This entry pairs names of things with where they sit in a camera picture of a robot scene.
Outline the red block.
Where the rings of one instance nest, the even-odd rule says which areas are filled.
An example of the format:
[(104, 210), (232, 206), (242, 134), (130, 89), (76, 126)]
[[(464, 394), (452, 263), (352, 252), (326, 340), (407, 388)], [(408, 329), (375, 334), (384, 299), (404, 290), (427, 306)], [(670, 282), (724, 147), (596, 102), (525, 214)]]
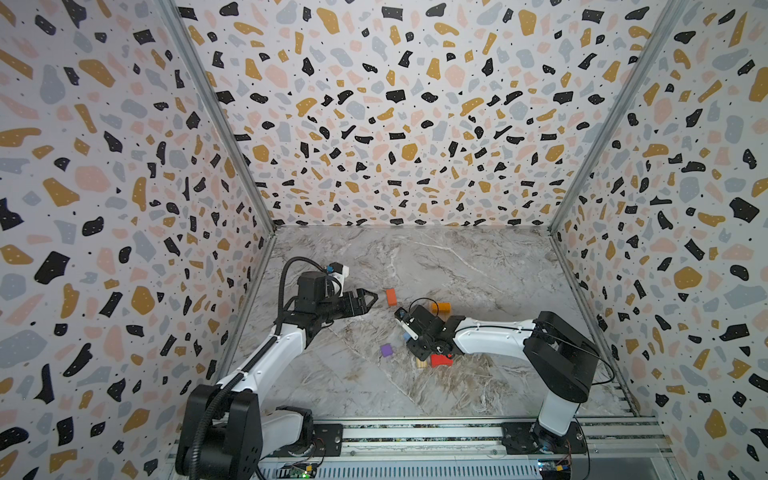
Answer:
[(440, 354), (432, 354), (430, 356), (429, 360), (430, 366), (432, 368), (437, 368), (440, 366), (452, 366), (453, 365), (453, 359), (450, 355), (440, 355)]

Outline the orange block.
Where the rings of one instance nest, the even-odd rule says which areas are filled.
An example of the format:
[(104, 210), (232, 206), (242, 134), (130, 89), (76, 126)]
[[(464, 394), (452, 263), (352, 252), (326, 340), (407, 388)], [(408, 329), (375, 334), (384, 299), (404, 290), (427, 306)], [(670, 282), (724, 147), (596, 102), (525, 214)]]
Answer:
[(430, 311), (435, 315), (449, 315), (451, 310), (451, 304), (448, 302), (432, 302), (430, 304)]

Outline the orange-red block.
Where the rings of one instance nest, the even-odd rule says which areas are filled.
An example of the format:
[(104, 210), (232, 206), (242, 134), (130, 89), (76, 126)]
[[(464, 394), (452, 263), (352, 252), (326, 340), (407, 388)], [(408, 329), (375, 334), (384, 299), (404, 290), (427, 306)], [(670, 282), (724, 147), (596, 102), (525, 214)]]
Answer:
[(397, 306), (397, 305), (398, 305), (398, 300), (397, 300), (396, 290), (395, 290), (394, 288), (389, 288), (389, 289), (387, 289), (387, 290), (385, 291), (385, 295), (386, 295), (386, 301), (387, 301), (387, 304), (388, 304), (390, 307), (394, 307), (394, 306)]

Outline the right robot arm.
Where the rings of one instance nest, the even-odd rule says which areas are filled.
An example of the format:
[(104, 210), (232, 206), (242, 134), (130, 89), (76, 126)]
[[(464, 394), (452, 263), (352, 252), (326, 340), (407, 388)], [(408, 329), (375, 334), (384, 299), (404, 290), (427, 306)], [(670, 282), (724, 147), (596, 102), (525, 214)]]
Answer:
[(503, 428), (509, 454), (584, 453), (586, 440), (576, 413), (588, 400), (601, 357), (596, 345), (557, 314), (542, 311), (533, 320), (481, 321), (452, 316), (442, 320), (417, 306), (394, 313), (409, 335), (408, 350), (419, 360), (433, 355), (498, 355), (526, 360), (548, 392), (537, 419)]

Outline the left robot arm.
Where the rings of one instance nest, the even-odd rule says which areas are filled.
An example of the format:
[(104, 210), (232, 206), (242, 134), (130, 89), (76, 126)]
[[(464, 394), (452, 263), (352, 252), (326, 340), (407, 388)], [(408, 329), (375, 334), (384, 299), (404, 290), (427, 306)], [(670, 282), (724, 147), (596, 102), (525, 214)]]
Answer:
[(277, 380), (326, 327), (366, 315), (375, 292), (347, 290), (346, 266), (332, 263), (306, 271), (291, 299), (281, 298), (276, 321), (264, 342), (242, 364), (213, 385), (189, 395), (175, 458), (177, 474), (190, 479), (262, 478), (260, 462), (275, 451), (312, 448), (310, 410), (262, 403)]

